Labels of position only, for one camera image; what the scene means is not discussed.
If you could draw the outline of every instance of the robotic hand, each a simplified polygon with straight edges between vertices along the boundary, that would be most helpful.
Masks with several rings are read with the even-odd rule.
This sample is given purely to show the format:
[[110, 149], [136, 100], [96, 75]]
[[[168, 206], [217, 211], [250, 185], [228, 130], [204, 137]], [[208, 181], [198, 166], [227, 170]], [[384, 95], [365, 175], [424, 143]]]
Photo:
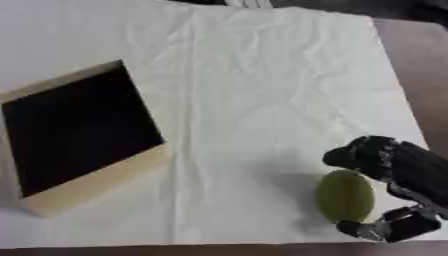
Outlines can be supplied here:
[[373, 241], [398, 242], [440, 229], [448, 220], [448, 161], [409, 142], [365, 136], [327, 152], [330, 166], [353, 169], [387, 184], [395, 197], [416, 202], [388, 211], [373, 223], [341, 221], [342, 233]]

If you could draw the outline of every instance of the tennis ball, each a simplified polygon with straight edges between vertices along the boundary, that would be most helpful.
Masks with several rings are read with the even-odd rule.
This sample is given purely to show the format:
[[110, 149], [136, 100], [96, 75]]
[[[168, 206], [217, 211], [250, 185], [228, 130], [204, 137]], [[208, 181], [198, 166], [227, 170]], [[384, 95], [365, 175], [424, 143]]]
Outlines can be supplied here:
[[374, 205], [369, 182], [351, 170], [338, 170], [325, 175], [316, 189], [316, 203], [332, 223], [341, 220], [362, 222]]

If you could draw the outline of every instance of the white sheet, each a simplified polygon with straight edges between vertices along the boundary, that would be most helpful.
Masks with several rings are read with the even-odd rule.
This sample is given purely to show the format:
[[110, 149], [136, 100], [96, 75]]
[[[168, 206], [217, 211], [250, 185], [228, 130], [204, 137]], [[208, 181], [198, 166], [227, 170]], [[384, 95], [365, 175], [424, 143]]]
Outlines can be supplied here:
[[[60, 216], [1, 209], [0, 247], [353, 241], [313, 204], [323, 153], [363, 134], [425, 145], [367, 17], [20, 0], [0, 2], [0, 35], [2, 91], [123, 59], [173, 154]], [[402, 204], [373, 185], [371, 218]]]

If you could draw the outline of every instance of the open box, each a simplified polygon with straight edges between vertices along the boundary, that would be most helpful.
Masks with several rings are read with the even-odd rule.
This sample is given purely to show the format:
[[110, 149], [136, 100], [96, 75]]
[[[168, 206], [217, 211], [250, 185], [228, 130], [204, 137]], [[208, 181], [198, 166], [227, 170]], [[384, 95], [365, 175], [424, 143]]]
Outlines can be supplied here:
[[165, 162], [164, 140], [121, 61], [0, 95], [14, 199], [51, 215]]

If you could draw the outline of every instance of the table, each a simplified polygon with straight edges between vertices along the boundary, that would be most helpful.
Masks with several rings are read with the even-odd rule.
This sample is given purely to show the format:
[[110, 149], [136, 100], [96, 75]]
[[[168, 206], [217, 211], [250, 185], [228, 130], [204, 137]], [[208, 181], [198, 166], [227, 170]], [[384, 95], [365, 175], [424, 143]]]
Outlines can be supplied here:
[[[448, 33], [436, 24], [376, 19], [379, 36], [429, 147], [448, 158]], [[399, 244], [132, 246], [0, 250], [1, 255], [446, 255], [448, 241]]]

